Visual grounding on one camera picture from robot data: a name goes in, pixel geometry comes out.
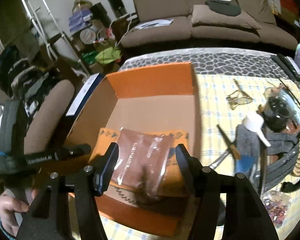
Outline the person's left hand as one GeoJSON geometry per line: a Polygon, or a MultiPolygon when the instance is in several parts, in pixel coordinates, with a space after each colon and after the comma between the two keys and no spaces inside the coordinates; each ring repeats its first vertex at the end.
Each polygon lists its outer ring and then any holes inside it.
{"type": "Polygon", "coordinates": [[[29,206],[29,204],[12,197],[8,189],[0,195],[0,229],[8,239],[15,239],[19,230],[14,213],[26,213],[29,206]]]}

